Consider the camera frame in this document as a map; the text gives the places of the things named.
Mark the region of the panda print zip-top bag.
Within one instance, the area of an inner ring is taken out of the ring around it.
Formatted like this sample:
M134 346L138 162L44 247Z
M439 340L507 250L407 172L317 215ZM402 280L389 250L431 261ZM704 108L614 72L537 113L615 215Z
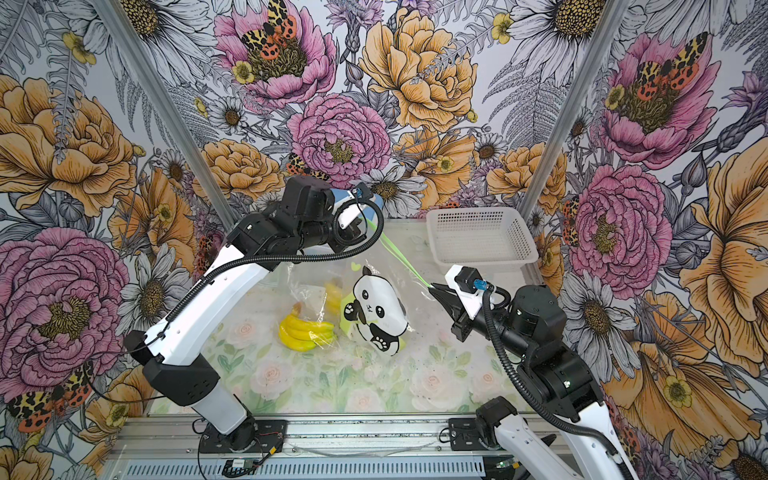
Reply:
M357 333L351 331L348 322L343 319L346 339L365 345L380 356L395 357L415 336L417 323L427 317L427 305L433 300L428 291L432 283L417 270L405 252L387 234L382 234L374 246L351 260L361 265L361 272L352 285L350 302L358 299L364 306L376 304L390 310L393 309L391 304L399 300L409 327L400 338L400 351L394 356L381 353L365 342Z

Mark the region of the clear zip-top bag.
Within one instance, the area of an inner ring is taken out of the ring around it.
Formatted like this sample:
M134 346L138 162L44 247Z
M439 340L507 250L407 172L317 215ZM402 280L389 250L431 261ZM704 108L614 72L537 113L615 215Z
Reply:
M280 286L284 288L284 293L289 298L289 313L294 304L302 303L300 317L303 320L328 322L334 326L336 341L331 346L318 347L311 351L336 349L346 342L347 333L342 325L343 309L352 299L352 285L360 272L361 265L353 260L328 263L289 263L281 267ZM324 285L328 282L336 282L343 289L343 307L338 317L328 315L325 311Z

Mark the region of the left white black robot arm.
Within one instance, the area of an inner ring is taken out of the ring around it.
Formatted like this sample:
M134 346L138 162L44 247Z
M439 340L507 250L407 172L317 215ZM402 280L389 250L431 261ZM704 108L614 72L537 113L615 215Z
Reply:
M281 200L242 218L206 273L147 331L133 330L123 345L151 387L192 408L208 437L232 452L260 439L253 415L222 382L202 350L222 320L256 284L282 263L319 263L358 255L383 233L384 215L368 186L337 194L312 176L295 176Z

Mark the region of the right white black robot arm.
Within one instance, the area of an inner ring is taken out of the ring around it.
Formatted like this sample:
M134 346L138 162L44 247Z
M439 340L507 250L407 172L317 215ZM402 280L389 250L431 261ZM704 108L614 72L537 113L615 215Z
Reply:
M535 479L636 478L597 380L562 339L566 315L546 286L509 293L486 284L469 293L433 284L429 292L451 317L459 340L477 332L491 342L519 396L557 429L578 467L565 463L500 397L476 412L479 436L489 448L511 453Z

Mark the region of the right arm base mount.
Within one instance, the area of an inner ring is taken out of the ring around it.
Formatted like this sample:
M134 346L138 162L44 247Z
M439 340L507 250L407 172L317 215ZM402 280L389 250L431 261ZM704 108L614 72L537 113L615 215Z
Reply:
M492 445L481 436L475 418L454 417L448 422L448 444L452 451L494 451L498 445Z

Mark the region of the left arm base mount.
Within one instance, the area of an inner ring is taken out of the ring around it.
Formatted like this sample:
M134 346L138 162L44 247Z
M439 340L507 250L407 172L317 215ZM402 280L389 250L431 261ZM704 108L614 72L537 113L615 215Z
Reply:
M281 452L287 433L286 420L247 418L231 433L223 434L213 425L202 433L202 454L261 454Z

